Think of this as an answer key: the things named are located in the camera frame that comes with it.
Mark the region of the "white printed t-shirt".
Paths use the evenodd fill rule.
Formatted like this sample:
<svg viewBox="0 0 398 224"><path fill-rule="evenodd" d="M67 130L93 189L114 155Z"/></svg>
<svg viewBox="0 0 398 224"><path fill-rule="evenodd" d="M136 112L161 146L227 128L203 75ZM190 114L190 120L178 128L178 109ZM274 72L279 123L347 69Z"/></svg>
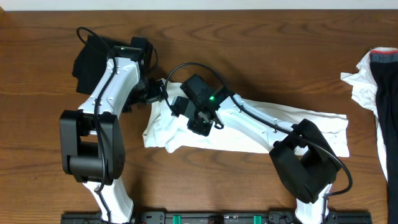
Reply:
<svg viewBox="0 0 398 224"><path fill-rule="evenodd" d="M238 100L250 109L264 113L266 118L286 130L291 130L293 124L298 124L303 119L313 122L338 157L349 157L346 115L303 110L243 98ZM230 99L221 104L217 114L224 128L212 127L208 136L202 136L188 130L188 118L182 115L172 116L166 102L153 103L150 119L143 133L144 145L145 147L164 147L169 153L173 153L181 146L267 153L272 150L276 141L281 141L286 137L285 133L274 131L241 112Z"/></svg>

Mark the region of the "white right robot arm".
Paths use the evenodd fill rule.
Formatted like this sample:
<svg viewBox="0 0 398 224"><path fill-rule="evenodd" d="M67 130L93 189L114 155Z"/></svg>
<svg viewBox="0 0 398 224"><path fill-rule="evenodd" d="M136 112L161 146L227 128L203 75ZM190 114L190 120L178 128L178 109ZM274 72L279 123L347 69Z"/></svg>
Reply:
<svg viewBox="0 0 398 224"><path fill-rule="evenodd" d="M233 128L269 151L284 187L297 199L301 223L325 223L331 185L344 164L315 123L279 121L225 89L187 90L169 103L172 115L188 118L187 127L208 136L211 128Z"/></svg>

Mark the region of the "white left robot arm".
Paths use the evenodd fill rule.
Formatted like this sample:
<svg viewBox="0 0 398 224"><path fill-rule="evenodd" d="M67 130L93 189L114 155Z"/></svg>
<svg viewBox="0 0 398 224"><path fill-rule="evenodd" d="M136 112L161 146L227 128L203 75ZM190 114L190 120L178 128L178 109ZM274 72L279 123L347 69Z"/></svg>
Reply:
<svg viewBox="0 0 398 224"><path fill-rule="evenodd" d="M98 213L66 213L61 223L134 223L134 202L121 174L125 148L119 117L125 107L161 99L163 84L147 79L157 54L144 47L114 46L90 97L77 110L60 116L62 167L94 196Z"/></svg>

